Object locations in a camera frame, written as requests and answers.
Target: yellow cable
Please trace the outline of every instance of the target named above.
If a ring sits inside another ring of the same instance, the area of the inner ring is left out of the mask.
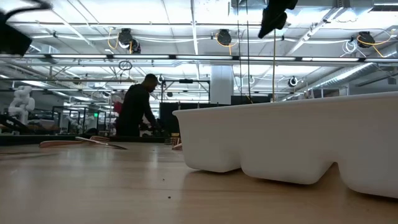
[[[391,40],[391,38],[392,38],[392,36],[390,35],[390,38],[388,38],[388,40],[383,41],[383,42],[380,42],[380,43],[377,43],[377,44],[372,44],[372,43],[363,42],[362,40],[359,39],[360,37],[361,37],[361,36],[359,35],[359,36],[356,38],[357,41],[358,41],[359,43],[366,44],[366,45],[370,45],[370,46],[385,44],[385,43],[389,42],[389,41]]]
[[[373,48],[376,50],[376,52],[377,52],[381,57],[385,58],[385,56],[384,56],[382,53],[380,53],[380,51],[379,51],[375,46],[373,46]]]
[[[236,44],[238,44],[238,43],[235,43],[234,45],[229,44],[228,46],[223,45],[222,43],[220,43],[220,42],[218,41],[218,33],[216,34],[216,41],[217,41],[217,43],[220,44],[222,47],[229,47],[229,55],[232,55],[231,47],[233,47],[233,46],[235,46]]]
[[[272,71],[272,99],[275,102],[275,60],[276,60],[276,30],[274,30],[274,69]]]
[[[112,32],[112,30],[109,29],[109,37],[111,37],[111,32]],[[112,48],[113,50],[116,50],[117,47],[118,47],[118,44],[119,44],[119,34],[120,34],[120,32],[118,33],[118,38],[116,38],[116,45],[115,45],[114,47],[112,47],[112,45],[111,45],[111,40],[108,39],[108,45],[109,45],[109,47]]]

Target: wooden table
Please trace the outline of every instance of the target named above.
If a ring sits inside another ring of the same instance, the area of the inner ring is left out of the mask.
[[[163,144],[119,144],[131,150],[1,158],[0,223],[398,223],[398,200],[347,189],[337,166],[302,186],[195,171]]]

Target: man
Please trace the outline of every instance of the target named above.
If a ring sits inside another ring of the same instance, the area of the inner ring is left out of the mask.
[[[117,136],[139,137],[139,125],[142,122],[143,115],[152,127],[158,127],[149,105],[149,93],[152,93],[157,85],[157,77],[154,74],[148,74],[141,84],[130,86],[124,97],[119,118],[116,121]]]

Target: fluorescent light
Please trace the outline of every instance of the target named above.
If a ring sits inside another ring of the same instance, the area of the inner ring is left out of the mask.
[[[77,89],[49,89],[49,91],[79,91]]]
[[[106,55],[60,55],[53,54],[53,58],[106,58]]]
[[[169,59],[168,55],[115,55],[119,59]]]
[[[200,56],[200,55],[179,55],[177,59],[187,60],[232,60],[232,56]]]
[[[33,85],[33,86],[38,86],[38,87],[46,87],[47,86],[45,83],[38,82],[38,81],[22,81],[22,82],[29,84],[29,85]]]
[[[398,3],[374,3],[375,6],[398,6]]]
[[[109,90],[84,89],[82,91],[109,91]]]
[[[75,99],[77,100],[81,100],[81,101],[91,101],[91,98],[87,98],[87,97],[82,97],[82,96],[74,96]]]
[[[365,62],[398,62],[398,58],[367,58]]]
[[[24,58],[45,58],[42,54],[25,54]]]
[[[241,57],[241,60],[274,60],[273,57],[258,57],[258,56],[254,56],[254,57]],[[276,57],[275,60],[278,61],[293,61],[296,60],[295,57]]]
[[[54,91],[55,94],[58,94],[60,96],[64,96],[64,97],[69,97],[69,95],[66,95],[64,93],[58,92],[58,91]]]
[[[302,60],[313,62],[357,62],[359,58],[303,58]]]

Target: dark jacket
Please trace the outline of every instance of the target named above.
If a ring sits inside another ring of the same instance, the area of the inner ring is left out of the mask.
[[[145,115],[152,126],[156,119],[149,105],[149,93],[141,84],[132,85],[124,97],[122,111],[118,118],[118,126],[137,126]]]

